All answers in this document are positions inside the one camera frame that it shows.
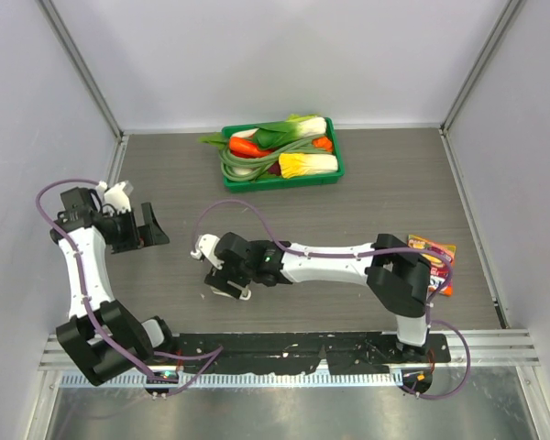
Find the carrot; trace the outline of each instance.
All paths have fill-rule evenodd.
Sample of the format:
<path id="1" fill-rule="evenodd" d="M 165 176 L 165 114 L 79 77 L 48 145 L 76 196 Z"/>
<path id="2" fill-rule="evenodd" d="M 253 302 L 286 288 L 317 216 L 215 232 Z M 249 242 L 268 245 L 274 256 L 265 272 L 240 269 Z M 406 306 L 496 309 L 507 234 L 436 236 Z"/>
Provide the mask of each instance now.
<path id="1" fill-rule="evenodd" d="M 231 137 L 228 141 L 228 147 L 233 153 L 241 153 L 251 158 L 264 158 L 272 153 L 270 149 L 259 149 L 257 145 L 248 139 L 242 137 Z"/>
<path id="2" fill-rule="evenodd" d="M 317 149 L 325 149 L 329 153 L 332 153 L 332 151 L 334 150 L 332 141 L 326 136 L 322 136 L 322 137 L 319 137 L 318 139 L 314 139 L 312 141 L 312 145 L 314 145 Z"/>

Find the green tray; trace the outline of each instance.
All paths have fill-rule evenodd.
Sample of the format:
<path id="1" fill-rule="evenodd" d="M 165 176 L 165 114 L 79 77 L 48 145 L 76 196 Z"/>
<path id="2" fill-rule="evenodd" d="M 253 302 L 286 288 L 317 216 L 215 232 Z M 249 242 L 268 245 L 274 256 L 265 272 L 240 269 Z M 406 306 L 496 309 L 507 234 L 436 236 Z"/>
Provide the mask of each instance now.
<path id="1" fill-rule="evenodd" d="M 230 181 L 224 177 L 224 185 L 231 193 L 246 193 L 249 191 L 262 191 L 262 190 L 279 190 L 280 188 L 296 188 L 298 186 L 312 186 L 312 185 L 325 185 L 328 183 L 336 183 L 338 179 L 345 175 L 345 164 L 342 161 L 340 154 L 340 147 L 338 146 L 338 140 L 336 139 L 336 133 L 334 132 L 334 126 L 329 117 L 325 118 L 326 121 L 326 135 L 334 145 L 334 154 L 338 159 L 338 171 L 329 172 L 327 174 L 316 174 L 314 176 L 301 176 L 293 177 L 292 179 L 283 179 L 282 177 L 276 177 L 273 179 L 261 179 L 258 181 Z M 249 130 L 253 128 L 254 124 L 245 126 L 225 126 L 222 129 L 222 134 L 230 138 L 237 131 Z"/>

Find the colorful snack bag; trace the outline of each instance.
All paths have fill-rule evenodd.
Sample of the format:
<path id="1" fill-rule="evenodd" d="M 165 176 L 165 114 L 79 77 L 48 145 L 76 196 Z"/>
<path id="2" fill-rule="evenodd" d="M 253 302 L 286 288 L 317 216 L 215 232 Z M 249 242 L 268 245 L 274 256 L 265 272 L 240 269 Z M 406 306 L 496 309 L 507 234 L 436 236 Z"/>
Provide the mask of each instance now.
<path id="1" fill-rule="evenodd" d="M 420 236 L 414 235 L 408 235 L 407 245 L 410 248 L 428 249 L 440 255 L 444 255 L 450 260 L 450 264 L 452 264 L 452 266 L 455 265 L 455 252 L 457 251 L 457 247 L 455 245 L 441 245 L 439 243 L 435 243 L 434 241 L 430 241 Z M 427 255 L 424 256 L 430 261 L 431 264 L 429 289 L 430 292 L 433 292 L 440 285 L 440 283 L 446 279 L 448 269 L 446 268 L 444 263 L 438 258 L 430 257 Z M 446 296 L 452 295 L 452 281 L 450 281 L 440 293 Z"/>

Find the white panel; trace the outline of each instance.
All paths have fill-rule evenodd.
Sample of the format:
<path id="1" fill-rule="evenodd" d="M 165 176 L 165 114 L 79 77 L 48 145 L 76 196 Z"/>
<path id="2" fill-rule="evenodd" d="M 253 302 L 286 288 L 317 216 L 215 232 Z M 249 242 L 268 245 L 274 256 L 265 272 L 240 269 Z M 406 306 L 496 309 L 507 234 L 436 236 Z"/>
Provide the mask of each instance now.
<path id="1" fill-rule="evenodd" d="M 550 380 L 550 1 L 528 1 L 452 130 L 514 324 Z"/>
<path id="2" fill-rule="evenodd" d="M 119 124 L 440 123 L 505 0 L 56 0 Z"/>
<path id="3" fill-rule="evenodd" d="M 0 439 L 22 438 L 65 261 L 34 207 L 45 184 L 100 179 L 114 139 L 35 2 L 0 0 Z M 49 211 L 61 206 L 46 198 Z"/>

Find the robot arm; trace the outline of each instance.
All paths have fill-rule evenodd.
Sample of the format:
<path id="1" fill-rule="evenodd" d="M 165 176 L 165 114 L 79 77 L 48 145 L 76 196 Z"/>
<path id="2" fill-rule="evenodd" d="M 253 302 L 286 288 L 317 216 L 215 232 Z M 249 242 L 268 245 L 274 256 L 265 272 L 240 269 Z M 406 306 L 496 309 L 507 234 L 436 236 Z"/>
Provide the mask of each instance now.
<path id="1" fill-rule="evenodd" d="M 428 327 L 425 317 L 430 263 L 420 255 L 390 254 L 367 258 L 315 258 L 313 254 L 354 254 L 380 248 L 407 245 L 397 237 L 379 234 L 377 241 L 353 247 L 308 247 L 283 243 L 284 252 L 270 241 L 246 241 L 227 233 L 221 238 L 203 235 L 198 238 L 195 259 L 212 263 L 204 282 L 217 294 L 237 299 L 250 298 L 249 284 L 266 286 L 303 281 L 342 281 L 369 287 L 383 306 L 395 314 L 398 340 L 408 347 L 423 347 Z"/>
<path id="2" fill-rule="evenodd" d="M 95 190 L 73 188 L 61 194 L 64 210 L 55 223 L 78 246 L 82 253 L 83 272 L 90 305 L 100 325 L 105 325 L 111 337 L 142 361 L 153 358 L 153 351 L 166 351 L 172 343 L 171 331 L 155 316 L 142 323 L 114 298 L 105 267 L 105 250 L 126 252 L 169 243 L 150 203 L 143 203 L 145 224 L 137 226 L 128 196 L 129 182 L 107 188 L 101 183 Z M 99 201 L 96 206 L 94 197 Z M 91 343 L 94 327 L 90 322 L 80 287 L 80 277 L 74 252 L 67 240 L 55 230 L 51 238 L 63 252 L 71 287 L 69 322 L 57 327 L 58 341 L 85 377 L 100 385 L 133 367 L 106 342 Z"/>

